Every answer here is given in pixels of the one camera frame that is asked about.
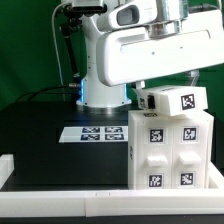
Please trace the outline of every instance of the white cube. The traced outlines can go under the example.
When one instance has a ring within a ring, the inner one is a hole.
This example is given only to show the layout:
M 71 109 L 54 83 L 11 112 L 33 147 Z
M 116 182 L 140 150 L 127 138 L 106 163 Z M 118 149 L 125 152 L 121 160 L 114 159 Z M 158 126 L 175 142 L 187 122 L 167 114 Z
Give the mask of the white cube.
M 129 112 L 129 189 L 206 188 L 213 117 Z
M 156 113 L 168 116 L 208 108 L 206 88 L 194 86 L 160 86 L 143 89 L 138 94 L 138 102 L 141 109 L 153 109 Z

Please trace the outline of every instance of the cable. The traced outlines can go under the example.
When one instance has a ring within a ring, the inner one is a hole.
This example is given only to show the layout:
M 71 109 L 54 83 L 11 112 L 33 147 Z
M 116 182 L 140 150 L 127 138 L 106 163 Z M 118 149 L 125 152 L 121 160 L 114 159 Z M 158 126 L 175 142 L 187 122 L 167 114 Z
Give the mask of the cable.
M 64 89 L 64 88 L 69 88 L 68 85 L 61 85 L 61 86 L 53 86 L 53 87 L 47 87 L 47 88 L 44 88 L 44 89 L 41 89 L 37 92 L 35 92 L 34 94 L 32 94 L 28 99 L 27 99 L 27 102 L 30 102 L 36 95 L 42 93 L 42 92 L 46 92 L 46 91 L 49 91 L 49 90 L 52 90 L 52 89 Z
M 30 92 L 30 93 L 25 93 L 23 95 L 21 95 L 20 97 L 18 97 L 15 101 L 15 103 L 18 103 L 23 97 L 28 96 L 28 95 L 32 95 L 35 94 L 36 92 Z M 63 93 L 54 93 L 54 92 L 39 92 L 38 94 L 46 94 L 46 95 L 61 95 L 61 94 L 65 94 L 65 95 L 73 95 L 74 92 L 63 92 Z
M 52 18 L 51 18 L 54 47 L 55 47 L 55 53 L 56 53 L 56 57 L 57 57 L 58 70 L 59 70 L 59 76 L 60 76 L 61 85 L 64 85 L 64 81 L 63 81 L 63 75 L 62 75 L 62 70 L 61 70 L 61 61 L 60 61 L 59 52 L 58 52 L 58 44 L 57 44 L 57 38 L 56 38 L 56 33 L 55 33 L 55 24 L 54 24 L 55 21 L 54 21 L 54 19 L 55 19 L 55 15 L 56 15 L 58 9 L 60 7 L 62 7 L 62 6 L 64 6 L 64 5 L 68 5 L 69 3 L 71 3 L 71 2 L 61 3 L 60 5 L 58 5 L 54 9 L 54 12 L 53 12 Z

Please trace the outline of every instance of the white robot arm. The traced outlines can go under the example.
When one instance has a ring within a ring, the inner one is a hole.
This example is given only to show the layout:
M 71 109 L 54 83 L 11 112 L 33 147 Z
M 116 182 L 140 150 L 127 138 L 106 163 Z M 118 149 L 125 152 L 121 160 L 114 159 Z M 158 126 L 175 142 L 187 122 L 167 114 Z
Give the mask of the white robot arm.
M 220 10 L 188 15 L 185 0 L 156 0 L 155 20 L 139 25 L 127 19 L 130 24 L 119 26 L 119 13 L 135 2 L 141 0 L 129 2 L 120 11 L 107 12 L 97 21 L 98 28 L 107 31 L 97 43 L 97 69 L 102 83 L 114 86 L 224 62 Z
M 218 9 L 189 14 L 187 0 L 73 0 L 72 7 L 86 15 L 87 75 L 77 102 L 84 107 L 119 108 L 130 103 L 126 83 L 224 62 Z

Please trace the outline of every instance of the black surface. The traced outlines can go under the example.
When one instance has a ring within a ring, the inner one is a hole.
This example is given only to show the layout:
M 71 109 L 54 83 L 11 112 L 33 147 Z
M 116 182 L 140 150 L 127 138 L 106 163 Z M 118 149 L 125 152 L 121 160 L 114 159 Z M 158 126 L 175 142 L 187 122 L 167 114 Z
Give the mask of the black surface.
M 127 143 L 58 143 L 64 126 L 127 125 L 127 112 L 102 116 L 76 112 L 63 102 L 17 103 L 0 112 L 0 124 L 0 154 L 13 153 L 16 170 L 3 191 L 127 188 Z M 0 223 L 223 224 L 224 215 L 0 218 Z

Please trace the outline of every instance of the black cable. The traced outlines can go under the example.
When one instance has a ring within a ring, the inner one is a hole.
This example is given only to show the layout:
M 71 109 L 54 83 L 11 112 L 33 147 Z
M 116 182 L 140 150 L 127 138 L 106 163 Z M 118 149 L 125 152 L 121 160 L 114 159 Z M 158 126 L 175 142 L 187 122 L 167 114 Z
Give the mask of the black cable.
M 42 93 L 42 92 L 46 92 L 49 90 L 53 90 L 53 89 L 65 89 L 65 88 L 69 88 L 68 85 L 60 85 L 60 86 L 52 86 L 52 87 L 47 87 L 47 88 L 43 88 L 35 93 L 33 93 L 28 99 L 27 102 L 30 102 L 34 97 L 36 97 L 38 94 Z
M 71 94 L 71 95 L 80 95 L 79 94 L 79 86 L 76 86 L 76 85 L 61 85 L 61 86 L 52 86 L 52 87 L 47 87 L 47 88 L 43 88 L 41 90 L 38 90 L 36 92 L 29 92 L 29 93 L 25 93 L 21 96 L 19 96 L 15 102 L 18 102 L 21 98 L 25 97 L 25 96 L 28 96 L 28 95 L 31 95 L 27 101 L 30 102 L 34 97 L 36 97 L 37 95 L 39 94 L 43 94 L 43 93 L 46 93 L 47 91 L 50 91 L 50 90 L 55 90 L 55 89 L 65 89 L 65 88 L 71 88 L 71 89 L 75 89 L 76 91 L 75 92 L 72 92 L 72 93 L 65 93 L 65 94 Z
M 21 95 L 20 97 L 18 97 L 15 101 L 15 103 L 18 103 L 20 101 L 20 99 L 22 99 L 23 97 L 25 96 L 28 96 L 28 95 L 31 95 L 31 94 L 34 94 L 36 92 L 30 92 L 30 93 L 25 93 L 23 95 Z M 46 94 L 46 95 L 62 95 L 62 94 L 65 94 L 65 95 L 73 95 L 74 92 L 62 92 L 62 93 L 48 93 L 48 92 L 42 92 L 42 93 L 39 93 L 39 94 Z

